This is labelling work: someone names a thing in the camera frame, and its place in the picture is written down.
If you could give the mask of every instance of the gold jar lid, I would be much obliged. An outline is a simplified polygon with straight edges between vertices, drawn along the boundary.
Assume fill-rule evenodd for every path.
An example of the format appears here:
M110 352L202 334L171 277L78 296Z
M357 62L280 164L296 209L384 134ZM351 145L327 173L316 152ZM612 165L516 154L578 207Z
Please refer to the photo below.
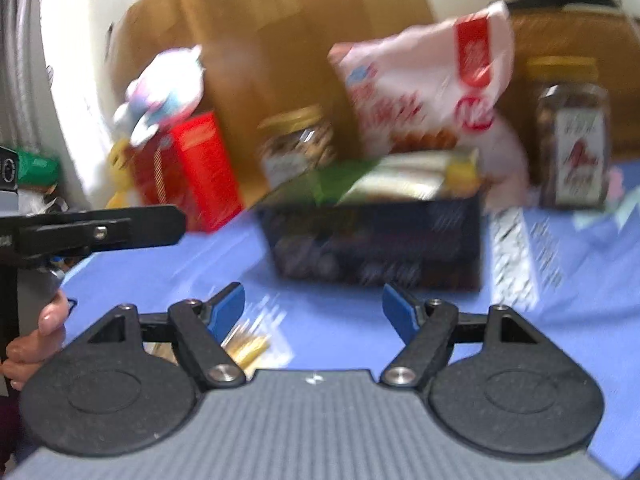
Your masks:
M322 108L320 105L312 105L269 117L260 123L258 130L269 137L279 137L304 130L320 121L322 121Z
M546 56L527 61L530 79L542 82L595 83L598 63L594 57Z

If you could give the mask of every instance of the pink snack bag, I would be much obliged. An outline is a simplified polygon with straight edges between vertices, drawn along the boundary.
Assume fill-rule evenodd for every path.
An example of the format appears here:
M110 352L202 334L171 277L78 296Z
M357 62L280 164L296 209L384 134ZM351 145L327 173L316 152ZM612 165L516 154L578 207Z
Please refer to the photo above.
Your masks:
M513 72L514 39L503 2L378 41L339 43L329 61L343 79L369 157L478 148L486 205L527 202L527 157L494 106Z

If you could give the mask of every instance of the green container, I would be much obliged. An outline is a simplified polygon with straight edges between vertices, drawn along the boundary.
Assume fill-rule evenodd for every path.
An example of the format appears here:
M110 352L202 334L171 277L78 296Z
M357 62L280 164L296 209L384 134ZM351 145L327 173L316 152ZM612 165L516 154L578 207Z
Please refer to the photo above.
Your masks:
M54 158L18 151L18 185L53 186L58 182L60 164Z

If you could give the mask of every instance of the camera lens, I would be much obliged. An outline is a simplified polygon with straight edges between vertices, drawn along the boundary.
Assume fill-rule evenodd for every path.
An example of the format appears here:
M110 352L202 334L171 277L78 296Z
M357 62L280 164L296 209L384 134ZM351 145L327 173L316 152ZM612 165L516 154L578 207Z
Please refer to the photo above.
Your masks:
M2 163L2 179L7 184L12 184L15 178L15 162L6 158Z

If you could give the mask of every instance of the glass jar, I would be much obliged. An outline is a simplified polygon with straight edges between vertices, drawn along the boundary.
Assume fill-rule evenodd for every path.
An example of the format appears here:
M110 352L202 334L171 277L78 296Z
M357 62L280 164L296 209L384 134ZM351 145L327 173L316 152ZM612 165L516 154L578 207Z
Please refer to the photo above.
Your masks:
M271 189L334 160L334 132L318 105L270 117L258 129L268 137L260 162Z
M537 57L536 84L542 207L601 208L609 189L609 99L597 85L596 60Z

